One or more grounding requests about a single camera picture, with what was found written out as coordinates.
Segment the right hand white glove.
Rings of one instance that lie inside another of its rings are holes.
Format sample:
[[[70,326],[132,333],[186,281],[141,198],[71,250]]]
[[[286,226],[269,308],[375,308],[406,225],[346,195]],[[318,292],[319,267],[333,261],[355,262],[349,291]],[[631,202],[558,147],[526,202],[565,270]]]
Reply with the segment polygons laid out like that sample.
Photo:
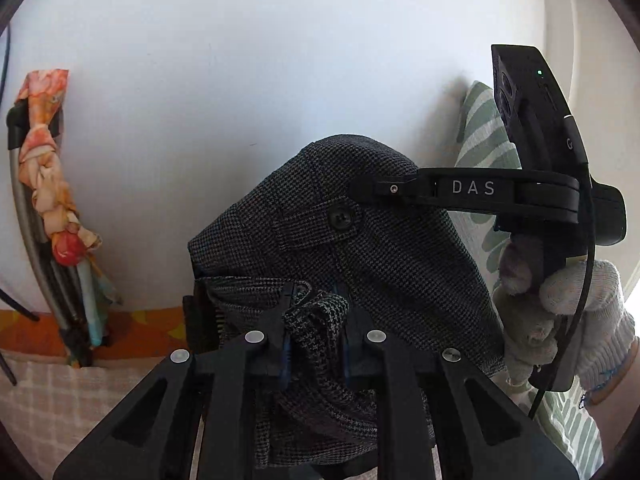
[[[537,367],[552,363],[559,349],[561,322],[577,309],[587,270],[577,261],[542,276],[544,248],[531,236],[514,236],[499,262],[494,303],[503,325],[504,362],[510,383],[526,384]],[[612,262],[593,263],[592,280],[578,329],[570,374],[586,391],[596,391],[623,366],[636,339],[634,318],[624,307],[620,274]]]

